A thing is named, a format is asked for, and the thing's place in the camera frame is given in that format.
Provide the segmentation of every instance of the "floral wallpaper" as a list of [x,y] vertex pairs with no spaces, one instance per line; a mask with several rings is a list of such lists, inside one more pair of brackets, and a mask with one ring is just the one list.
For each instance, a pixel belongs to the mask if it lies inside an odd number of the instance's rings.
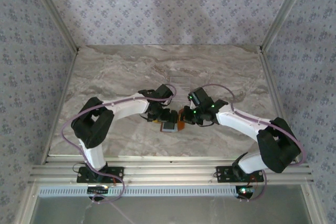
[[53,0],[78,46],[260,45],[283,0]]
[[336,223],[336,0],[297,0],[267,52],[330,223]]
[[0,223],[41,161],[73,52],[40,0],[0,0]]

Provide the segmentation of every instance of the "marble surface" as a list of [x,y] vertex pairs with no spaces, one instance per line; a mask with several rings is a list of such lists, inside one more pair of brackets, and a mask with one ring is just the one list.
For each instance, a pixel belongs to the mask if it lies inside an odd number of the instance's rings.
[[[210,82],[224,84],[236,94],[238,109],[265,118],[275,117],[258,55],[251,50],[218,45],[83,47],[75,62],[50,154],[78,154],[62,140],[59,130],[90,97],[113,100],[138,90],[156,89],[171,77],[190,80],[190,90]],[[219,87],[206,91],[214,100],[231,100],[229,93]],[[172,102],[170,107],[178,109],[184,104]],[[78,142],[70,127],[65,134]],[[133,115],[116,121],[103,149],[106,156],[236,157],[254,143],[248,136],[219,125],[186,125],[178,133],[162,133],[159,124]]]

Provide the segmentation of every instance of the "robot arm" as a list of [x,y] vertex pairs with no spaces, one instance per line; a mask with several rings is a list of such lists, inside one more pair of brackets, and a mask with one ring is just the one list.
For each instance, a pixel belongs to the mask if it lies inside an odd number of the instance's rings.
[[[139,91],[137,94],[131,96],[131,98],[165,99],[171,95],[171,90],[167,86],[161,85],[155,91]],[[217,100],[214,102],[203,88],[194,90],[188,95],[188,98],[191,101],[191,106],[184,107],[180,121],[203,125],[203,121],[205,120],[228,126],[246,134],[258,143],[258,151],[245,153],[233,163],[234,174],[237,178],[265,168],[269,168],[276,173],[281,173],[300,154],[300,149],[291,139],[272,127],[260,123],[274,124],[293,135],[288,124],[283,119],[276,118],[271,121],[249,115],[243,111],[233,111],[225,101]],[[173,114],[173,111],[164,108],[164,104],[151,100],[133,99],[122,103],[118,103],[118,101],[120,100],[112,101],[115,105],[88,112],[74,120],[71,124],[88,161],[96,170],[103,170],[107,166],[101,143],[105,139],[112,122],[129,115],[141,113],[147,113],[149,121],[158,120],[160,122],[167,122]],[[91,98],[81,111],[102,103],[103,101],[100,101],[98,98]],[[236,112],[253,118],[257,122],[254,123],[242,118]],[[98,116],[98,119],[94,121],[92,116]]]

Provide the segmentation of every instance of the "marble tabletop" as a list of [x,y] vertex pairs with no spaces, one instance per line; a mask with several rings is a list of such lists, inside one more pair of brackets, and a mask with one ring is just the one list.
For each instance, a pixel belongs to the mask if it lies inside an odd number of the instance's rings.
[[[65,121],[77,114],[87,100],[126,97],[142,89],[156,89],[171,77],[182,80],[184,89],[220,83],[236,95],[235,107],[264,118],[274,118],[258,55],[235,46],[90,46],[79,49],[50,154],[78,154],[60,137]],[[230,101],[227,91],[206,88],[214,99]],[[183,99],[172,102],[182,108]],[[72,129],[65,136],[78,143]],[[186,125],[177,133],[162,133],[160,125],[133,115],[116,121],[103,142],[105,156],[223,156],[237,157],[255,142],[228,127]]]

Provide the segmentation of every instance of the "black mounting bracket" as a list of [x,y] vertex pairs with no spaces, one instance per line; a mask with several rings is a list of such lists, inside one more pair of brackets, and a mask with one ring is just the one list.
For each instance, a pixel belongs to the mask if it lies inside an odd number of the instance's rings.
[[[99,170],[102,173],[112,174],[123,179],[124,177],[124,167],[110,167],[106,166],[103,170]],[[93,172],[89,167],[83,166],[78,170],[77,183],[104,183],[113,184],[113,178],[107,176],[101,176]]]
[[238,182],[264,182],[264,176],[261,170],[257,170],[251,174],[244,174],[237,177],[234,174],[232,166],[217,166],[214,177],[217,178],[218,183],[238,183]]

